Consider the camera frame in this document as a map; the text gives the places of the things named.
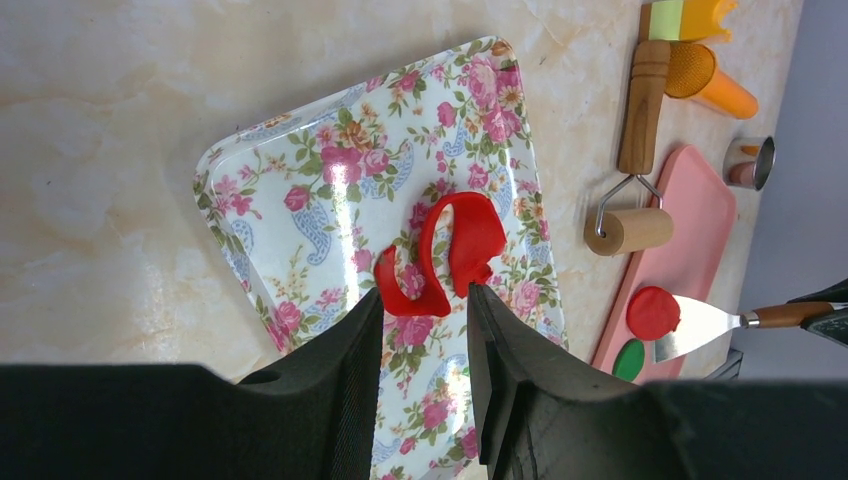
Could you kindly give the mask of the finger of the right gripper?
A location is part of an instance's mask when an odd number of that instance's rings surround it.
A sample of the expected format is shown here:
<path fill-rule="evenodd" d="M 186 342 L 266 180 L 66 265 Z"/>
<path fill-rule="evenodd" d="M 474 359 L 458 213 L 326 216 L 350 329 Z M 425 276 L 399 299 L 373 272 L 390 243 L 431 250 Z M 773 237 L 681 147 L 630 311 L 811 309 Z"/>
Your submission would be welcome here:
<path fill-rule="evenodd" d="M 790 303 L 828 302 L 847 304 L 847 280 L 828 288 L 790 300 Z M 800 327 L 810 333 L 847 346 L 847 307 L 805 318 Z"/>

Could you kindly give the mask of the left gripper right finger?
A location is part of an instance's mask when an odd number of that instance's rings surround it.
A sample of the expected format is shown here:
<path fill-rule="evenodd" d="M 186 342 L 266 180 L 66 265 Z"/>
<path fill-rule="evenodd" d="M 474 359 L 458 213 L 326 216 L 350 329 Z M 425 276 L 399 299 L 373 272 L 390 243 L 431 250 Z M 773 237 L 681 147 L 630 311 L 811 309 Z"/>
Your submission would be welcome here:
<path fill-rule="evenodd" d="M 843 479 L 843 381 L 662 381 L 602 372 L 469 289 L 478 458 L 492 479 Z"/>

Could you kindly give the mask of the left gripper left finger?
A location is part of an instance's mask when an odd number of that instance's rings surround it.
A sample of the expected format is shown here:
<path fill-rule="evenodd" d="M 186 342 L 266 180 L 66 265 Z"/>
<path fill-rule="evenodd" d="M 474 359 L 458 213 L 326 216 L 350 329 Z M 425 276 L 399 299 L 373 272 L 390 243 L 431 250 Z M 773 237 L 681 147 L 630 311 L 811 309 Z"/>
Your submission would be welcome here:
<path fill-rule="evenodd" d="M 5 479 L 365 479 L 383 304 L 232 383 L 193 364 L 5 365 Z"/>

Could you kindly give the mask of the metal scraper wooden handle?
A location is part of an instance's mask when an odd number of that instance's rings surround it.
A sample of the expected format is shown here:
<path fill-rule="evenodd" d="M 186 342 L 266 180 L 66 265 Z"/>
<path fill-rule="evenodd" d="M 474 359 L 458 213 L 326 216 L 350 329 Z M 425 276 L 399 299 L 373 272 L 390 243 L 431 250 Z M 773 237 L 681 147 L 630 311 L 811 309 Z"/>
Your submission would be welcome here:
<path fill-rule="evenodd" d="M 680 322 L 670 333 L 653 342 L 655 364 L 686 355 L 737 328 L 799 327 L 815 315 L 847 312 L 846 302 L 800 302 L 733 314 L 685 296 L 673 295 L 672 298 L 680 309 Z"/>

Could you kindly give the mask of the red round dough wrapper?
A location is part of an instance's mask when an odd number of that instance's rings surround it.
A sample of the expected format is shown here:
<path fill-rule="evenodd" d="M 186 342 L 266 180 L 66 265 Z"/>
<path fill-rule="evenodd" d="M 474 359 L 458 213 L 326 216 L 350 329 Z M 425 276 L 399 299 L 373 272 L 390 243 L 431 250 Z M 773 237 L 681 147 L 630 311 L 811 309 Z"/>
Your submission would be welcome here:
<path fill-rule="evenodd" d="M 626 323 L 636 338 L 655 341 L 674 332 L 680 316 L 680 305 L 671 293 L 660 287 L 648 286 L 631 297 Z"/>

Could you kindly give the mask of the red dough piece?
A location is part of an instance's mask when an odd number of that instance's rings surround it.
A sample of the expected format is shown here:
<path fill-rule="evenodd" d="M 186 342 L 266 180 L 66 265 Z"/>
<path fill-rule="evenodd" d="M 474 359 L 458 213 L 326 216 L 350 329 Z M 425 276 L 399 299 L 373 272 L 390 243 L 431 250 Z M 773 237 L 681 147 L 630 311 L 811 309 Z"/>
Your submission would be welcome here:
<path fill-rule="evenodd" d="M 384 250 L 376 261 L 377 288 L 390 314 L 445 317 L 451 313 L 451 303 L 436 274 L 432 252 L 439 216 L 447 207 L 453 212 L 448 266 L 456 296 L 466 298 L 471 284 L 483 284 L 493 275 L 489 262 L 501 255 L 507 244 L 494 205 L 486 195 L 473 191 L 444 196 L 428 211 L 420 232 L 418 255 L 424 286 L 417 298 L 406 296 L 398 284 L 394 245 Z"/>

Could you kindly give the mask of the wooden rolling pin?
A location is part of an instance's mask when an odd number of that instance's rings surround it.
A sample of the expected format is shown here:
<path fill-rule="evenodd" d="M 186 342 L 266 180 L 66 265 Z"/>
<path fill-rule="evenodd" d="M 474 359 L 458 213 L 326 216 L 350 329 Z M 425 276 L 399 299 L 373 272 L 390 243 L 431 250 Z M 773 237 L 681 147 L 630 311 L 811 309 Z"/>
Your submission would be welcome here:
<path fill-rule="evenodd" d="M 662 194 L 647 179 L 655 163 L 670 61 L 671 43 L 666 40 L 643 41 L 634 51 L 616 163 L 624 178 L 601 197 L 595 213 L 587 217 L 584 229 L 584 241 L 597 255 L 634 253 L 661 246 L 672 238 L 672 217 L 663 207 Z M 610 200 L 634 182 L 650 193 L 656 205 L 609 209 Z"/>

